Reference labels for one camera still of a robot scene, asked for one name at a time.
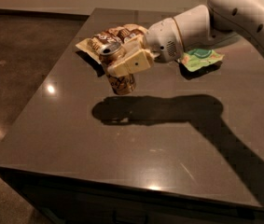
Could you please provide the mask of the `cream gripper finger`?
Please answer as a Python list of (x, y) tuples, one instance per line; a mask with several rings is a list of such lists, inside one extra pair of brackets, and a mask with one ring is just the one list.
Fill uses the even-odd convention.
[(144, 38), (141, 35), (134, 36), (123, 44), (124, 58), (130, 56), (146, 55), (144, 48)]
[(116, 59), (107, 68), (107, 72), (113, 77), (124, 77), (151, 68), (154, 65), (154, 59), (147, 50), (145, 52), (146, 55), (139, 54)]

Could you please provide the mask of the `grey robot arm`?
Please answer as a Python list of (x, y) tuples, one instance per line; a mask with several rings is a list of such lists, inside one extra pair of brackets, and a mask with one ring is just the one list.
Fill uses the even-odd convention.
[(192, 49), (220, 47), (232, 32), (249, 41), (264, 58), (264, 0), (207, 0), (150, 26), (142, 39), (124, 45), (126, 53), (107, 71), (123, 77), (153, 63), (177, 60)]

